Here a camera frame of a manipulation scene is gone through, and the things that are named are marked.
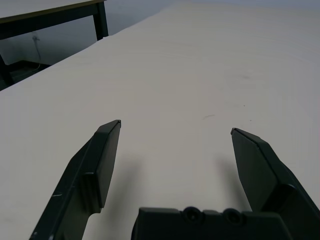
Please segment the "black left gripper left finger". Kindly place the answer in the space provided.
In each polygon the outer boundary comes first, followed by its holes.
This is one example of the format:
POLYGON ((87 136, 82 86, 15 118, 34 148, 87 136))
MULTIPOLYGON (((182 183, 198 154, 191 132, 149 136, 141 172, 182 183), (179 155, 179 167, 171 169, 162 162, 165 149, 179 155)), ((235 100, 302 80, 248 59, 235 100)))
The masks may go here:
POLYGON ((71 158, 30 239, 81 240, 88 219, 104 208, 120 136, 121 121, 101 125, 71 158))

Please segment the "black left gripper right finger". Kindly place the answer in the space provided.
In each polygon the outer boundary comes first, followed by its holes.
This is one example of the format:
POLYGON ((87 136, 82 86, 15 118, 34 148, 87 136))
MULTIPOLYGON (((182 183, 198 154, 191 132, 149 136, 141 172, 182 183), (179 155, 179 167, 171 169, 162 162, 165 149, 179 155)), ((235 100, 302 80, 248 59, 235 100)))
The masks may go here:
POLYGON ((278 214, 294 240, 320 238, 320 210, 293 172, 260 137, 231 130, 237 172, 254 212, 278 214))

